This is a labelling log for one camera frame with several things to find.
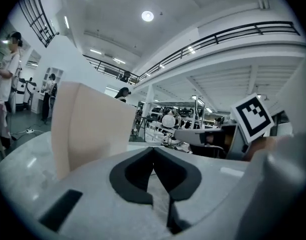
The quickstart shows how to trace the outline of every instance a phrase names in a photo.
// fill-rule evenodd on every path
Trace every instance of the black cutout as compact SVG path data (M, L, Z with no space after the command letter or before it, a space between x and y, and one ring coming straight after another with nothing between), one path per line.
M147 185L153 163L150 153L153 148L147 148L117 164L109 175L113 189L126 201L153 205L153 197L147 193Z
M83 194L76 190L68 190L59 200L41 217L39 222L53 231L58 231L73 210Z
M201 183L201 172L194 165L160 148L150 147L117 164L109 180L124 200L153 205L153 197L147 193L153 169L170 196L167 227L171 233L177 234L191 226L178 217L174 202L189 199Z

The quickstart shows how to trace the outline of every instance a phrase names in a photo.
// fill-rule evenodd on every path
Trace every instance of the person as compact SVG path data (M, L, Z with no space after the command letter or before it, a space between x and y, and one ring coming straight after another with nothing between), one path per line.
M12 81L19 74L20 47L23 46L20 32L14 32L7 37L7 46L10 54L5 56L1 61L0 67L0 100L5 103L6 110L11 112L11 105L8 102ZM2 145L5 148L10 146L10 139L1 136Z
M44 99L43 99L43 107L42 107L42 121L46 123L48 118L48 111L49 111L49 97L52 93L52 89L54 87L54 81L55 81L55 74L51 74L49 76L49 80L47 81L44 89L41 90L41 92L45 92Z
M119 90L115 98L122 102L126 102L126 97L130 94L131 92L129 91L129 89L127 87L123 87L121 90Z

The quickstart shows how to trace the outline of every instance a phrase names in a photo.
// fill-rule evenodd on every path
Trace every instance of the balcony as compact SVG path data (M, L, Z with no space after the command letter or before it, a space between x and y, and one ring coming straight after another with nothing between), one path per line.
M183 57L195 54L204 48L215 46L223 42L238 39L246 36L262 36L267 34L295 34L300 36L291 21L263 21L251 24L245 24L237 27L228 28L223 31L211 34L201 38L187 46L177 50L169 56L156 63L153 67L139 76L139 81L150 77L156 72L165 68L166 65L171 64L176 60L181 60Z
M104 62L100 59L96 59L87 55L83 55L89 63L100 73L121 80L122 82L128 83L130 85L135 85L139 82L139 76L135 75L127 70L120 67L112 65L110 63Z

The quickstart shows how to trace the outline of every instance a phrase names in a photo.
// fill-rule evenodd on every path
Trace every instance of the staircase railing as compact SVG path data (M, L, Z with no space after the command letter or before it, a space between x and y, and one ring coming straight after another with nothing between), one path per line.
M55 35L45 15L41 0L19 0L21 8L29 26L45 47L49 45Z
M122 82L130 85L138 83L139 76L131 73L130 71L124 70L118 66L104 62L100 59L96 59L87 55L83 55L89 63L100 73L121 80Z
M140 75L139 80L141 81L147 77L150 77L160 69L163 69L169 63L180 60L184 56L193 55L196 51L205 47L218 45L219 43L230 39L236 39L249 35L264 35L269 33L293 33L300 36L291 21L263 21L228 28L201 38L165 57L145 73Z

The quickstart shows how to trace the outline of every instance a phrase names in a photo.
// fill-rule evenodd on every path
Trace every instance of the ceiling light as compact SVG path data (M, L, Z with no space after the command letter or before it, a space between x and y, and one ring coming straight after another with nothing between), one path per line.
M153 18L154 18L153 13L148 10L142 13L142 19L145 20L146 22L151 22Z
M106 89L110 89L110 90L112 90L112 91L118 92L118 90L115 90L115 89L110 88L110 87L106 87Z
M90 49L91 52L96 53L96 54L102 54L100 51L92 50Z
M66 26L67 26L67 28L69 29L69 25L68 25L67 17L66 17L66 16L64 16L64 19L65 19Z
M125 62L121 61L120 59L114 58L114 60L125 64Z
M34 157L34 158L28 163L27 168L30 168L30 167L33 165L33 163L35 163L35 161L36 161L36 157Z
M194 49L191 48L190 46L188 47L188 49L189 49L189 51L190 51L192 54L196 53L196 52L194 51Z

